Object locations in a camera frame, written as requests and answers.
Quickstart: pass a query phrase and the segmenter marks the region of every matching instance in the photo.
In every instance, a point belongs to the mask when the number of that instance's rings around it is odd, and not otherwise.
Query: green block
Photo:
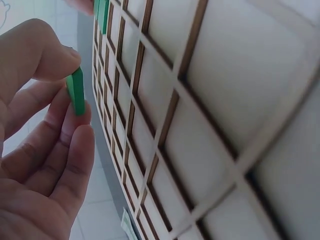
[[[100,0],[94,0],[93,13],[96,19],[98,19],[98,14],[99,14],[99,4],[100,4]]]
[[[66,77],[66,86],[76,116],[85,114],[84,74],[79,67],[72,75]]]
[[[100,0],[98,23],[99,23],[102,34],[106,34],[107,32],[108,10],[109,10],[109,0]]]

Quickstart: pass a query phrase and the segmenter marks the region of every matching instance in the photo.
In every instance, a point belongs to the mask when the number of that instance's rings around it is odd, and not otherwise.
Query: white tile floor
[[[0,34],[19,23],[40,18],[51,25],[61,43],[77,49],[77,12],[63,0],[4,0],[11,4],[7,22]],[[27,88],[34,80],[28,82]],[[22,129],[4,143],[3,155],[14,150],[43,119],[46,109],[33,116]],[[70,240],[127,240],[104,174],[100,156],[95,150],[92,174],[84,204],[74,222]]]

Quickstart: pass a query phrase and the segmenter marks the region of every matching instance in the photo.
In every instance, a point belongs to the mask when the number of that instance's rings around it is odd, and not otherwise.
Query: white panel
[[[137,19],[139,22],[142,21],[144,17],[144,9],[147,0],[129,0],[128,1],[128,11],[129,13]]]
[[[198,236],[196,231],[192,228],[179,236],[178,240],[203,240],[203,238]]]
[[[129,23],[124,25],[122,56],[121,60],[128,74],[131,78],[137,60],[137,53],[139,47],[139,35],[132,29]]]
[[[106,105],[109,109],[110,114],[112,115],[114,111],[114,100],[110,88],[108,88],[108,91],[106,93]]]
[[[137,163],[137,160],[131,150],[129,152],[128,167],[129,167],[129,170],[132,174],[134,183],[135,183],[136,187],[138,188],[138,191],[140,191],[144,177],[143,177],[142,172],[140,170],[140,167]]]
[[[118,38],[119,38],[120,19],[121,19],[120,7],[114,6],[110,37],[115,47],[117,47]]]
[[[172,94],[172,81],[148,50],[144,51],[138,97],[154,128],[165,114]]]
[[[192,0],[153,0],[149,34],[172,62],[182,40],[187,36]]]
[[[286,92],[303,49],[246,1],[208,1],[188,80],[239,150]]]
[[[284,4],[293,8],[297,13],[312,21],[314,24],[320,22],[319,0],[281,0]]]
[[[254,175],[292,240],[320,236],[320,84]]]
[[[141,222],[142,228],[146,234],[147,239],[148,240],[155,240],[155,237],[149,227],[148,221],[147,221],[145,215],[143,214],[143,212],[140,214],[139,220]]]
[[[152,143],[154,140],[138,113],[134,114],[132,138],[144,166],[147,167],[148,163],[151,161],[150,156],[153,151]]]
[[[155,169],[152,186],[172,228],[174,229],[187,215],[187,212],[183,208],[177,192],[172,187],[172,184],[168,179],[168,175],[160,163],[158,163]]]
[[[114,151],[114,153],[115,153],[116,161],[119,164],[120,171],[123,172],[124,171],[124,161],[123,161],[121,153],[119,151],[117,142],[115,142],[115,151]]]
[[[107,35],[102,35],[102,46],[101,46],[101,57],[103,61],[106,58],[106,51],[107,51]]]
[[[209,212],[203,223],[214,240],[268,240],[254,211],[237,190]]]
[[[104,68],[99,65],[100,69],[100,86],[102,87],[101,89],[101,94],[104,94],[104,86],[105,86],[105,71]]]
[[[118,86],[118,103],[120,105],[122,114],[127,120],[128,113],[130,109],[130,102],[131,102],[131,93],[130,93],[130,87],[128,83],[125,80],[125,77],[120,74],[119,75],[119,86]]]
[[[111,82],[112,86],[115,85],[114,84],[115,83],[115,69],[116,69],[116,61],[115,61],[115,58],[112,56],[112,53],[110,53],[107,73],[110,78],[110,82]]]
[[[170,161],[191,200],[198,204],[225,174],[210,132],[184,102],[179,101],[165,142]]]
[[[144,206],[148,215],[152,221],[153,227],[159,237],[159,239],[169,239],[168,231],[166,226],[157,210],[156,206],[152,203],[151,197],[148,194],[144,201]]]
[[[121,148],[124,151],[125,150],[125,142],[126,142],[126,133],[125,133],[124,128],[122,127],[122,123],[121,123],[118,116],[115,119],[115,131],[116,131],[116,134],[117,134],[118,139],[120,141]]]
[[[130,198],[132,200],[133,206],[136,206],[137,202],[138,202],[138,197],[137,197],[137,194],[134,190],[134,187],[132,186],[132,183],[131,183],[129,177],[126,177],[125,184],[126,184],[126,188],[128,189],[128,192],[130,194]]]
[[[112,134],[113,134],[113,133],[112,133],[111,123],[110,123],[110,121],[109,121],[108,116],[107,116],[106,118],[107,118],[107,120],[106,120],[106,130],[107,130],[109,136],[111,137]]]

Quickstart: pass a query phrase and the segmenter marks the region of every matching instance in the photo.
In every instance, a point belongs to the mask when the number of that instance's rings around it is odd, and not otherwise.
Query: floor tile
[[[84,240],[84,236],[82,235],[78,218],[75,219],[74,224],[71,228],[69,240]]]
[[[112,200],[103,168],[94,168],[91,173],[84,204]]]
[[[78,217],[86,240],[114,240],[126,237],[113,201],[84,205]]]

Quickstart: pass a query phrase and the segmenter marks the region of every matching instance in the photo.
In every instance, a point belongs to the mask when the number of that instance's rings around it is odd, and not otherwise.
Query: grid square
[[[137,95],[154,129],[159,125],[169,105],[172,90],[171,77],[154,60],[148,50],[145,50]]]
[[[127,11],[138,23],[144,17],[146,1],[149,0],[128,0]]]
[[[170,222],[171,228],[175,228],[189,212],[183,207],[182,199],[178,197],[179,193],[173,188],[169,178],[170,176],[159,162],[151,180],[151,186],[164,210],[165,217]]]
[[[120,142],[119,148],[121,148],[122,152],[122,150],[125,149],[126,133],[118,116],[115,118],[115,132]]]
[[[127,122],[131,102],[131,91],[125,77],[121,73],[119,74],[117,102],[124,120]]]
[[[144,176],[131,149],[129,150],[128,154],[127,170],[130,177],[133,178],[133,185],[136,186],[137,191],[140,191],[143,185]]]
[[[145,207],[145,210],[148,213],[151,222],[155,223],[153,227],[159,239],[169,239],[169,233],[166,229],[165,224],[163,223],[161,215],[159,214],[156,206],[152,201],[152,197],[150,194],[146,195],[143,206]]]
[[[137,59],[139,42],[140,40],[137,31],[133,30],[128,23],[125,23],[122,42],[121,62],[129,78],[131,78],[133,75]]]
[[[193,0],[153,0],[149,35],[173,63],[186,37]]]
[[[113,5],[112,11],[112,21],[111,21],[111,30],[110,30],[110,39],[116,49],[118,45],[118,36],[119,36],[119,27],[120,27],[120,20],[121,20],[121,12],[120,7]]]
[[[208,2],[187,81],[238,151],[275,109],[304,47],[247,1]]]
[[[109,81],[112,87],[115,84],[115,71],[116,71],[116,60],[114,56],[109,53],[107,76],[109,78]]]
[[[197,205],[226,174],[219,149],[188,106],[179,101],[165,142],[165,151],[191,202]]]
[[[141,159],[144,168],[146,168],[151,161],[150,157],[153,151],[153,137],[146,129],[142,116],[138,113],[134,114],[131,137],[134,141],[138,157]]]
[[[203,223],[215,240],[268,240],[248,202],[238,190],[233,191]]]

